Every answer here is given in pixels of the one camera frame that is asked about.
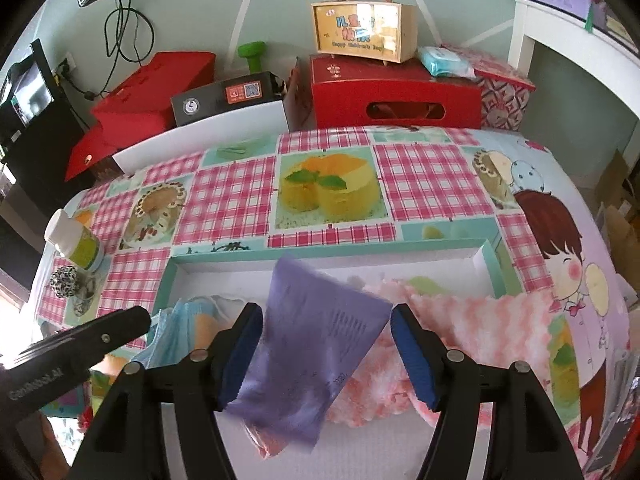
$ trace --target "qr code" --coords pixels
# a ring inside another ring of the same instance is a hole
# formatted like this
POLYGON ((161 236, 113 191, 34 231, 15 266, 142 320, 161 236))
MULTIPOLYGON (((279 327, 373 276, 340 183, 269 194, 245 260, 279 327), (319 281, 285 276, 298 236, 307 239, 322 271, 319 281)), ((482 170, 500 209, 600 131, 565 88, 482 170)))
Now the qr code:
POLYGON ((244 85, 244 96, 249 97, 260 97, 260 83, 247 83, 244 85))

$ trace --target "purple paper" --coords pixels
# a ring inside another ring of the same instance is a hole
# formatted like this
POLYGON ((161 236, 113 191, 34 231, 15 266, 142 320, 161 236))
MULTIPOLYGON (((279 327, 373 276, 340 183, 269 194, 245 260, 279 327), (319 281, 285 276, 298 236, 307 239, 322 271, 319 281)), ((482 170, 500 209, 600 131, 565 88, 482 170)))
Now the purple paper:
POLYGON ((392 305, 281 258, 264 331, 226 410, 259 429, 314 445, 329 406, 382 332, 392 305))

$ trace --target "teal box rim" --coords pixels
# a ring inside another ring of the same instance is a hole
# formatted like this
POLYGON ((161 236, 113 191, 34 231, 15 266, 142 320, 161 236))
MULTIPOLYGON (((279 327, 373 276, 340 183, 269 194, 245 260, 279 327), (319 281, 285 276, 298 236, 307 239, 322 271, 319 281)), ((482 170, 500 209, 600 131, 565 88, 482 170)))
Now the teal box rim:
POLYGON ((506 283, 498 257, 491 242, 485 238, 458 238, 420 241, 377 242, 368 244, 337 244, 330 246, 309 246, 293 248, 268 248, 249 251, 229 251, 202 254, 177 254, 171 256, 165 267, 158 286, 152 316, 162 308, 168 307, 168 299, 174 287, 177 269, 180 265, 200 263, 251 262, 277 260, 284 254, 295 258, 330 258, 336 256, 361 256, 364 254, 410 253, 424 251, 444 251, 453 249, 477 248, 489 273, 494 296, 501 298, 506 294, 506 283))

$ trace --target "blue gripper pad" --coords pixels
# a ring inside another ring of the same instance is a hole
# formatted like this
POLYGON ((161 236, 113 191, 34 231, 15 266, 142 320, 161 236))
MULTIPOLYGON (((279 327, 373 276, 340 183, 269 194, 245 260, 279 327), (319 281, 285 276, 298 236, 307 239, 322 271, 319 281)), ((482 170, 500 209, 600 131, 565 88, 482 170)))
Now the blue gripper pad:
POLYGON ((426 349, 416 341, 416 337, 425 332, 406 304, 396 306, 391 312, 391 334, 414 386, 415 396, 431 410, 436 410, 440 396, 436 392, 434 370, 424 355, 426 349))
POLYGON ((235 344, 220 377, 218 403, 221 408, 238 396, 247 368, 262 335, 262 309, 254 303, 247 304, 244 309, 235 325, 229 330, 238 335, 234 335, 235 344))

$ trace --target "pink checkered pattern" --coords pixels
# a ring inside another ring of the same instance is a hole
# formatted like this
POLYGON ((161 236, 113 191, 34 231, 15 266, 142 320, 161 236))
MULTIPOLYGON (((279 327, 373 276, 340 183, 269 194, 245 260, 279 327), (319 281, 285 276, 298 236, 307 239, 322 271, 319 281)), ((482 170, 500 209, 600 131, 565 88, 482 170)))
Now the pink checkered pattern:
POLYGON ((203 154, 204 152, 191 153, 191 155, 180 156, 151 166, 146 170, 146 177, 142 185, 151 186, 151 184, 167 182, 177 176, 193 173, 200 166, 203 154))
MULTIPOLYGON (((48 276, 51 276, 64 265, 69 265, 69 263, 62 256, 53 258, 53 265, 51 266, 48 276)), ((47 282, 36 310, 36 316, 46 319, 55 325, 62 326, 63 319, 65 319, 65 307, 66 299, 57 297, 53 288, 51 288, 49 282, 47 282)))
POLYGON ((127 191, 104 200, 95 212, 91 231, 104 244, 104 252, 111 254, 117 250, 124 226, 129 220, 137 190, 127 191))
POLYGON ((480 146, 473 134, 464 128, 445 128, 447 135, 459 146, 480 146))
MULTIPOLYGON (((135 305, 151 312, 170 250, 165 247, 116 254, 100 295, 98 316, 135 305)), ((144 348, 144 345, 144 340, 140 338, 127 346, 144 348)))
POLYGON ((87 207, 88 205, 95 204, 96 202, 100 202, 100 200, 102 200, 104 196, 107 194, 107 191, 109 190, 110 185, 111 185, 111 182, 105 182, 104 184, 100 184, 100 186, 96 186, 96 187, 92 187, 91 189, 88 189, 87 192, 82 197, 82 199, 80 200, 78 209, 82 209, 84 207, 87 207))
POLYGON ((394 224, 385 223, 277 234, 268 238, 267 246, 270 248, 307 247, 311 245, 393 242, 394 240, 396 240, 396 227, 394 224))
POLYGON ((551 275, 524 213, 499 214, 496 219, 524 290, 533 292, 552 288, 551 275))
POLYGON ((329 148, 348 148, 350 146, 368 146, 369 136, 364 128, 329 128, 294 132, 280 136, 278 153, 309 152, 328 150, 329 148))
POLYGON ((272 155, 196 173, 174 245, 265 236, 275 168, 272 155))
POLYGON ((374 150, 395 220, 493 213, 457 146, 377 144, 374 150))

